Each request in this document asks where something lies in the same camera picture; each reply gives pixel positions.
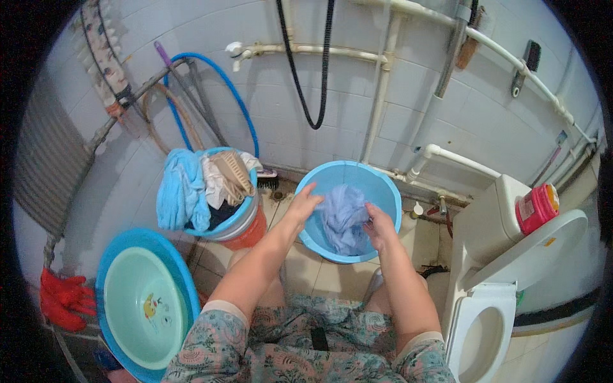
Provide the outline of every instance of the toilet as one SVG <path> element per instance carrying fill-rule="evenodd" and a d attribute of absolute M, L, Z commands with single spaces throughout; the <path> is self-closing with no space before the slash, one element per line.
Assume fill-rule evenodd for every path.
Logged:
<path fill-rule="evenodd" d="M 516 292 L 548 275 L 587 228 L 585 214 L 571 210 L 524 237 L 515 204 L 528 192 L 502 175 L 454 218 L 441 326 L 447 364 L 460 383 L 493 378 L 511 340 Z"/>

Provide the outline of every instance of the plastic basin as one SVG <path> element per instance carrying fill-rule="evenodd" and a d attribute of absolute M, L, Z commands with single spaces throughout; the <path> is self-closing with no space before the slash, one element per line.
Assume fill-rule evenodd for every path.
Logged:
<path fill-rule="evenodd" d="M 104 311 L 126 355 L 149 370 L 168 366 L 186 333 L 185 304 L 168 269 L 151 251 L 127 248 L 104 281 Z"/>
<path fill-rule="evenodd" d="M 354 161 L 333 161 L 320 165 L 307 174 L 298 184 L 296 193 L 306 185 L 317 182 L 313 194 L 326 194 L 339 184 L 348 184 L 361 190 L 370 203 L 378 206 L 392 218 L 396 232 L 400 230 L 402 219 L 402 201 L 400 192 L 385 174 Z M 363 254 L 343 256 L 337 254 L 324 233 L 320 215 L 315 212 L 305 222 L 305 228 L 299 234 L 302 243 L 323 258 L 339 264 L 365 262 L 377 256 L 377 252 L 368 242 Z"/>
<path fill-rule="evenodd" d="M 113 261 L 119 257 L 124 250 L 133 247 L 144 248 L 155 255 L 155 258 L 157 258 L 163 264 L 172 278 L 173 284 L 177 288 L 179 298 L 182 297 L 183 299 L 183 304 L 185 307 L 185 312 L 183 314 L 185 319 L 185 329 L 178 337 L 178 341 L 180 343 L 183 342 L 187 331 L 191 328 L 192 324 L 200 314 L 200 302 L 198 301 L 198 294 L 196 292 L 196 287 L 194 286 L 194 281 L 192 280 L 191 274 L 187 268 L 187 265 L 183 261 L 181 254 L 175 249 L 170 241 L 164 238 L 164 236 L 161 234 L 149 229 L 131 229 L 115 237 L 104 251 L 95 283 L 97 315 L 102 335 L 104 336 L 104 339 L 106 340 L 110 350 L 113 352 L 115 358 L 117 358 L 117 360 L 138 380 L 144 383 L 159 382 L 166 371 L 166 365 L 158 369 L 146 368 L 131 359 L 127 353 L 122 350 L 122 347 L 115 339 L 109 327 L 109 321 L 107 320 L 107 305 L 105 304 L 104 294 L 107 274 L 109 273 L 109 269 Z M 123 294 L 131 296 L 134 301 L 141 299 L 138 292 L 134 290 L 125 290 L 123 291 Z M 140 307 L 140 310 L 144 315 L 143 306 L 144 303 Z M 134 329 L 135 334 L 137 331 L 139 331 L 139 327 L 142 327 L 142 325 L 136 321 L 133 323 L 128 323 L 127 325 L 129 326 L 128 328 Z"/>

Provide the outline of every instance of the purple handle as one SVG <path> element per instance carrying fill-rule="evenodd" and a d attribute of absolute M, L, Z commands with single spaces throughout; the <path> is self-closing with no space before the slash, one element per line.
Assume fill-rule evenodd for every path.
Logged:
<path fill-rule="evenodd" d="M 168 54 L 166 54 L 166 51 L 164 50 L 164 47 L 162 46 L 162 43 L 160 43 L 159 41 L 155 41 L 155 42 L 153 42 L 153 46 L 158 51 L 159 56 L 162 58 L 162 61 L 164 62 L 164 64 L 167 67 L 171 66 L 172 65 L 172 61 L 170 60 L 170 57 L 168 57 Z"/>

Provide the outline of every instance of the blue cloth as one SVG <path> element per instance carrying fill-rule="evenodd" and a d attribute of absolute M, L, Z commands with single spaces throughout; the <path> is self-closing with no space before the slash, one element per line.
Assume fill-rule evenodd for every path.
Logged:
<path fill-rule="evenodd" d="M 358 189 L 341 184 L 325 195 L 316 207 L 321 215 L 328 242 L 342 256 L 358 256 L 366 251 L 368 234 L 362 225 L 369 219 L 364 194 Z"/>
<path fill-rule="evenodd" d="M 182 230 L 188 221 L 205 231 L 211 212 L 205 196 L 205 183 L 198 156 L 187 149 L 174 149 L 164 162 L 164 177 L 158 189 L 158 226 Z"/>

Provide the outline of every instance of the woman's hand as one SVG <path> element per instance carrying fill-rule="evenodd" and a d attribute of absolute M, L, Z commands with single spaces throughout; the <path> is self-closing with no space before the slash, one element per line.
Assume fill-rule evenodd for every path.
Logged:
<path fill-rule="evenodd" d="M 305 221 L 313 214 L 315 206 L 324 201 L 323 195 L 311 195 L 311 191 L 317 184 L 310 183 L 306 185 L 300 193 L 296 194 L 294 200 L 287 209 L 284 218 L 291 220 L 298 225 L 299 231 L 304 228 Z"/>
<path fill-rule="evenodd" d="M 384 251 L 388 246 L 399 241 L 392 218 L 383 210 L 366 203 L 366 210 L 370 216 L 370 222 L 364 224 L 364 231 L 370 237 L 370 243 L 378 252 Z"/>

